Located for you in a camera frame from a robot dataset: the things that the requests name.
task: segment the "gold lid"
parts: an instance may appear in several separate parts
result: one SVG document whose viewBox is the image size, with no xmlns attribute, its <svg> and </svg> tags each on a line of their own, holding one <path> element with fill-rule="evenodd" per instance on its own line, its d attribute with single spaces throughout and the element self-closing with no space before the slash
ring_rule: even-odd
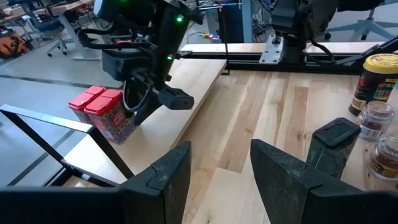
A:
<svg viewBox="0 0 398 224">
<path fill-rule="evenodd" d="M 398 55 L 376 54 L 369 56 L 363 67 L 370 72 L 377 73 L 398 73 Z"/>
</svg>

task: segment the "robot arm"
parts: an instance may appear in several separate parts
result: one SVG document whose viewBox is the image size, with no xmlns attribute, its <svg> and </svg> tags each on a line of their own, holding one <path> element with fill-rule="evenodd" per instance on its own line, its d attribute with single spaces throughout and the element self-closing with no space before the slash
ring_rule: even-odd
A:
<svg viewBox="0 0 398 224">
<path fill-rule="evenodd" d="M 92 44 L 85 38 L 84 34 L 110 34 L 115 26 L 81 30 L 78 36 L 83 46 L 103 50 L 104 71 L 124 82 L 124 105 L 128 114 L 136 113 L 135 124 L 161 105 L 190 110 L 193 97 L 165 82 L 171 79 L 169 71 L 179 58 L 177 51 L 188 23 L 203 23 L 198 11 L 178 0 L 96 0 L 94 11 L 99 18 L 131 30 L 131 43 Z"/>
</svg>

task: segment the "gray chair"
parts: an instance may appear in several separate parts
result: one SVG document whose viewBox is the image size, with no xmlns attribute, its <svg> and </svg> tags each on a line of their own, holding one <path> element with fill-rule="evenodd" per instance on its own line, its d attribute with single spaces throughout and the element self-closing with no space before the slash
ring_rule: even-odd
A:
<svg viewBox="0 0 398 224">
<path fill-rule="evenodd" d="M 395 2 L 397 2 L 397 0 L 385 1 L 383 4 L 391 4 Z M 334 27 L 331 29 L 327 29 L 325 34 L 325 39 L 328 40 L 331 38 L 330 32 L 349 31 L 349 30 L 354 31 L 354 34 L 349 41 L 355 41 L 359 36 L 361 36 L 361 40 L 366 40 L 366 37 L 370 32 L 380 35 L 386 39 L 394 38 L 396 35 L 387 31 L 385 28 L 398 27 L 398 23 L 374 21 L 373 18 L 374 10 L 375 9 L 371 10 L 368 18 L 365 20 L 360 19 L 355 24 L 349 24 L 341 27 Z"/>
</svg>

